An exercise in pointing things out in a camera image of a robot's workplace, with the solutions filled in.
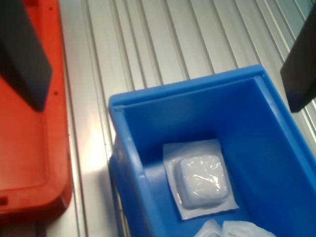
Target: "ribbed aluminum floor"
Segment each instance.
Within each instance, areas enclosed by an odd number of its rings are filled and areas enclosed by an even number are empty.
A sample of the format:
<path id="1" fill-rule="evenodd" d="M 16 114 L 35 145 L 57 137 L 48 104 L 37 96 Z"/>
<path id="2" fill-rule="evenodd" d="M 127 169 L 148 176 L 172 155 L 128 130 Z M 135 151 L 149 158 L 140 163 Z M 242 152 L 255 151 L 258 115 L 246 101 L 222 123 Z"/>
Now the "ribbed aluminum floor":
<path id="1" fill-rule="evenodd" d="M 1 237 L 129 236 L 108 167 L 109 97 L 262 64 L 286 102 L 279 70 L 313 2 L 60 0 L 74 195 L 59 219 Z M 315 102 L 293 117 L 316 154 Z"/>

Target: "white packet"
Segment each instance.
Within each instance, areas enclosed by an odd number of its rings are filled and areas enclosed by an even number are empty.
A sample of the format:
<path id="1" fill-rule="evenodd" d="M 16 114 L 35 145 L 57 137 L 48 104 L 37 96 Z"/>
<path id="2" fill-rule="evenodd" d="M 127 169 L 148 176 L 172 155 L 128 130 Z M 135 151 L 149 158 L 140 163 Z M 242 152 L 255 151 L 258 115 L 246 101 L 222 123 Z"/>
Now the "white packet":
<path id="1" fill-rule="evenodd" d="M 194 237 L 220 237 L 221 233 L 222 228 L 212 219 L 206 221 Z"/>
<path id="2" fill-rule="evenodd" d="M 222 237 L 276 237 L 251 222 L 224 221 Z"/>
<path id="3" fill-rule="evenodd" d="M 164 144 L 163 164 L 183 220 L 238 208 L 217 139 Z"/>

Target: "clear plastic bag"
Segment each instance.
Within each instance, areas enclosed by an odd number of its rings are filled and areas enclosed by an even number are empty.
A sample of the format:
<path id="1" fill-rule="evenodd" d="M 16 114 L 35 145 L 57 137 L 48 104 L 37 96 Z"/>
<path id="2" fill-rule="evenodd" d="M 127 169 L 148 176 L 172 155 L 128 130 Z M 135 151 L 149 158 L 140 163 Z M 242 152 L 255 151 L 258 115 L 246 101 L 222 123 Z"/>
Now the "clear plastic bag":
<path id="1" fill-rule="evenodd" d="M 212 219 L 206 221 L 202 228 L 194 235 L 194 237 L 220 237 L 222 228 Z"/>
<path id="2" fill-rule="evenodd" d="M 217 139 L 165 144 L 163 163 L 182 219 L 238 208 Z"/>
<path id="3" fill-rule="evenodd" d="M 276 237 L 251 222 L 224 221 L 221 237 Z"/>

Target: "blue plastic bin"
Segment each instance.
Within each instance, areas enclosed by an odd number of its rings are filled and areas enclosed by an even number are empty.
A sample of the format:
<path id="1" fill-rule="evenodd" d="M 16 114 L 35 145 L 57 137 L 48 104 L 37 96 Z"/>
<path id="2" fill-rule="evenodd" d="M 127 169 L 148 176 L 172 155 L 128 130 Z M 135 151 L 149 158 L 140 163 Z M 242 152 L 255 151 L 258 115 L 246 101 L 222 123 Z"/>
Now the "blue plastic bin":
<path id="1" fill-rule="evenodd" d="M 110 166 L 134 237 L 192 237 L 214 218 L 316 237 L 316 162 L 262 66 L 112 96 Z M 181 220 L 165 143 L 218 138 L 240 209 Z"/>

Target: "red plastic bin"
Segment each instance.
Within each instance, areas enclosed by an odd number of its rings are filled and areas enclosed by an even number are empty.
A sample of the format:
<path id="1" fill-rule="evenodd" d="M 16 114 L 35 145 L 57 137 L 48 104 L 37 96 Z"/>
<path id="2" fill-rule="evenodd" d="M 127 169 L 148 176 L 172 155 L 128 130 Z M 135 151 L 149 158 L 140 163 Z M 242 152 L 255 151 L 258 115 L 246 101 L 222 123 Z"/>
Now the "red plastic bin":
<path id="1" fill-rule="evenodd" d="M 72 195 L 58 0 L 24 3 L 53 75 L 41 113 L 0 78 L 0 225 L 55 218 Z"/>

